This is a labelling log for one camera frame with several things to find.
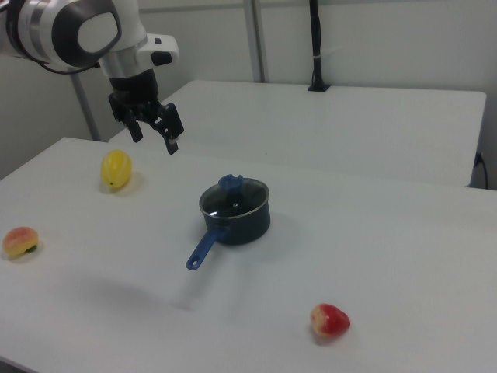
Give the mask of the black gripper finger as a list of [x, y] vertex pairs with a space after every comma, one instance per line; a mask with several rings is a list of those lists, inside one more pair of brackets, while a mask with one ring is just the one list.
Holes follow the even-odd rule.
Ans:
[[184, 126], [182, 125], [178, 110], [173, 103], [166, 105], [151, 103], [148, 106], [148, 118], [146, 122], [154, 131], [162, 136], [165, 147], [170, 155], [178, 151], [179, 146], [177, 141], [179, 136], [184, 132]]
[[116, 120], [128, 129], [134, 143], [138, 143], [143, 138], [140, 125], [132, 109], [119, 106], [116, 109]]

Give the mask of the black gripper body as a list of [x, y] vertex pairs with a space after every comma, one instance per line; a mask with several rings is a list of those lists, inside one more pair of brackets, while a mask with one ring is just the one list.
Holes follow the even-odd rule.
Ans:
[[109, 103], [116, 121], [124, 121], [129, 112], [138, 120], [155, 121], [158, 118], [158, 83], [152, 69], [109, 81], [113, 88]]

